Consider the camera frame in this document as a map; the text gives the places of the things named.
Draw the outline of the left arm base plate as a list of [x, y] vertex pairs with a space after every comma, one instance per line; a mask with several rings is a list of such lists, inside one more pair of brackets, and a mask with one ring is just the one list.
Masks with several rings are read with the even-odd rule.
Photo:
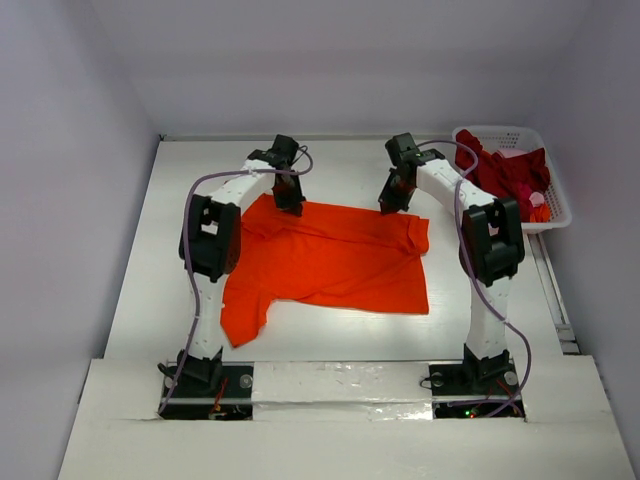
[[208, 390], [191, 379], [181, 380], [167, 405], [162, 407], [172, 383], [166, 378], [159, 403], [160, 417], [165, 420], [251, 420], [253, 376], [253, 363], [224, 363], [221, 380], [213, 389]]

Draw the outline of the orange t shirt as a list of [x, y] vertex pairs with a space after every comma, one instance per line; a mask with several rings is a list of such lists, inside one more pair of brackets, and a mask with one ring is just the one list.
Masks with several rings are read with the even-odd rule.
[[377, 313], [429, 312], [422, 257], [429, 222], [415, 215], [309, 202], [301, 216], [260, 196], [241, 217], [239, 262], [224, 290], [229, 343], [256, 339], [275, 301]]

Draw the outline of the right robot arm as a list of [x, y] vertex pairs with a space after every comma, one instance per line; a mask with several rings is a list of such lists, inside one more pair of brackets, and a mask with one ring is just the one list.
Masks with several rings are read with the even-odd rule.
[[420, 190], [452, 213], [460, 264], [471, 284], [470, 327], [462, 361], [430, 365], [427, 380], [437, 397], [497, 395], [502, 383], [517, 377], [506, 316], [511, 281], [525, 256], [519, 205], [476, 186], [470, 176], [479, 156], [463, 143], [456, 146], [470, 156], [470, 165], [453, 166], [409, 133], [393, 136], [385, 144], [392, 167], [378, 203], [382, 214], [405, 211]]

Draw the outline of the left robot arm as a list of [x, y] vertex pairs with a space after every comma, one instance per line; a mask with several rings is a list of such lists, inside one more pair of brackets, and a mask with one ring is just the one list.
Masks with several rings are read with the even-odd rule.
[[305, 149], [278, 134], [267, 150], [251, 152], [232, 171], [204, 175], [190, 187], [183, 209], [179, 256], [194, 295], [194, 318], [186, 345], [169, 375], [171, 390], [211, 396], [223, 378], [220, 320], [227, 279], [241, 255], [241, 217], [269, 192], [276, 209], [300, 216], [305, 197], [300, 177], [311, 171], [294, 169]]

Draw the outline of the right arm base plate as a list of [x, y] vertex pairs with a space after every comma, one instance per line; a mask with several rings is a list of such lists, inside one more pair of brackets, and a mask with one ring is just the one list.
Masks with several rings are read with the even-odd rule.
[[488, 378], [475, 381], [462, 363], [432, 363], [420, 386], [430, 391], [435, 419], [519, 418], [525, 408], [513, 363]]

